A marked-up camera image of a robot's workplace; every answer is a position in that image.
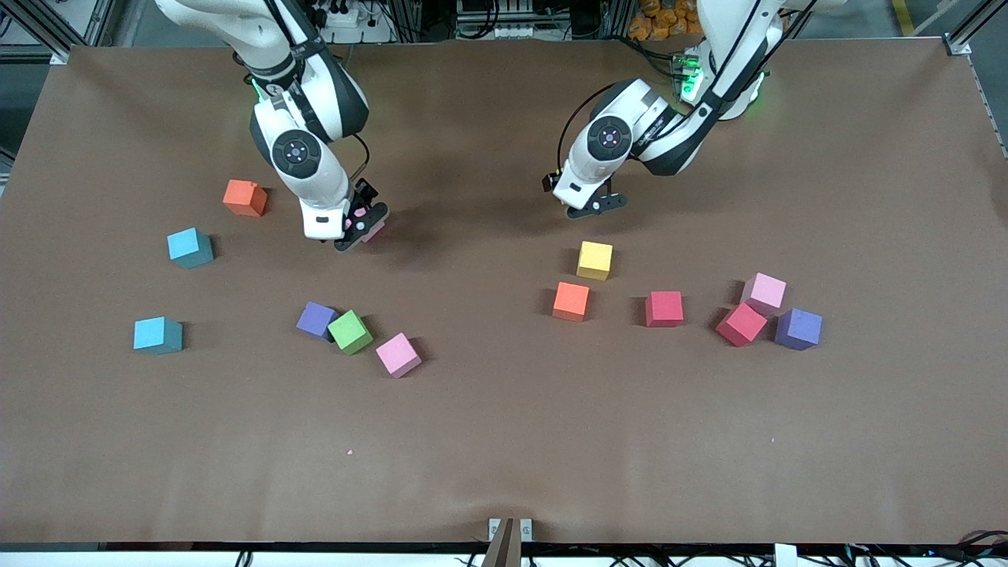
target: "orange object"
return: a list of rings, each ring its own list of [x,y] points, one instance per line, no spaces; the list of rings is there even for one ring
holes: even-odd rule
[[[677,19],[679,18],[675,15],[675,10],[671,8],[662,8],[658,10],[658,15],[654,16],[654,21],[660,21],[664,23],[665,26],[672,25]]]
[[[658,13],[661,9],[661,0],[637,0],[640,5],[640,11],[644,12],[644,15],[651,17]]]
[[[553,317],[575,323],[584,321],[588,311],[588,292],[585,286],[560,281],[556,287],[556,300],[553,301]]]
[[[266,192],[255,182],[231,180],[224,192],[224,204],[236,215],[261,217],[266,210]]]
[[[654,20],[654,25],[651,27],[651,36],[648,39],[664,39],[668,37],[668,26],[658,20]]]
[[[643,41],[651,34],[651,19],[643,16],[636,16],[630,21],[630,29],[627,36],[631,39]]]

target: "yellow cube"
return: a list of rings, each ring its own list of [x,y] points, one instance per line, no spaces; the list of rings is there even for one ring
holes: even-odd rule
[[[609,277],[612,261],[612,244],[599,244],[586,240],[581,243],[581,254],[578,255],[578,275],[605,281]]]

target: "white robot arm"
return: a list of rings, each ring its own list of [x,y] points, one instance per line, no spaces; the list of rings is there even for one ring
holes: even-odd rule
[[[293,0],[156,3],[175,23],[220,37],[248,69],[260,93],[252,139],[297,196],[304,236],[344,251],[388,216],[388,207],[372,203],[377,192],[367,182],[350,188],[327,145],[364,128],[367,99]]]
[[[675,112],[641,79],[614,84],[543,188],[568,205],[569,217],[579,218],[626,204],[609,190],[610,178],[627,158],[656,176],[681,172],[718,120],[738,116],[755,98],[765,59],[783,38],[780,8],[805,10],[818,3],[832,7],[844,0],[699,0],[707,38],[692,51],[715,78],[698,86],[694,109]]]

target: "blue cube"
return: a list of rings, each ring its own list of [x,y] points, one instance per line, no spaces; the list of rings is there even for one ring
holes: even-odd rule
[[[339,317],[335,309],[330,309],[314,302],[308,302],[301,312],[301,318],[297,320],[297,328],[311,335],[317,339],[326,342],[333,342],[333,335],[329,332],[329,324]]]
[[[214,259],[210,237],[196,228],[168,235],[168,258],[176,264],[194,268]]]
[[[166,317],[144,319],[133,324],[133,350],[168,354],[182,349],[182,326]]]
[[[823,318],[814,313],[792,309],[777,321],[774,342],[779,345],[805,350],[818,344],[823,331]]]

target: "cube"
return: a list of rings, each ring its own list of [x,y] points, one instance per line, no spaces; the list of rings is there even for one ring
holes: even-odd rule
[[[805,350],[818,344],[822,331],[822,316],[791,309],[777,320],[777,334],[773,340],[787,348]]]
[[[297,320],[297,328],[311,335],[317,339],[326,342],[333,342],[333,335],[329,332],[330,323],[336,321],[339,315],[335,309],[330,309],[314,302],[308,302],[301,312],[301,318]]]
[[[168,235],[168,259],[190,269],[213,260],[210,237],[195,227]]]
[[[224,205],[236,215],[261,217],[266,210],[266,192],[255,182],[231,180],[224,191]]]
[[[329,333],[336,340],[336,345],[346,354],[354,354],[371,344],[374,338],[361,318],[353,310],[344,313],[336,321],[329,324]]]
[[[402,333],[389,339],[388,342],[375,349],[375,352],[378,353],[378,358],[381,358],[385,369],[394,378],[401,378],[406,372],[420,364],[419,355],[416,354],[413,345],[409,344],[406,335]]]
[[[599,244],[586,240],[581,243],[581,253],[578,254],[578,275],[605,281],[609,277],[612,261],[612,244]]]
[[[742,290],[742,302],[756,310],[756,313],[764,317],[770,316],[780,309],[784,303],[784,284],[776,277],[771,277],[765,273],[757,273],[746,281],[746,287]]]
[[[728,313],[717,327],[718,333],[735,346],[746,346],[756,340],[766,319],[748,304],[742,304]]]
[[[588,293],[589,289],[585,286],[560,281],[553,301],[553,317],[575,323],[584,321],[588,311]]]
[[[182,326],[167,317],[143,319],[133,324],[133,350],[168,354],[182,349]]]
[[[682,323],[682,294],[651,292],[644,300],[644,319],[648,327],[678,327]]]

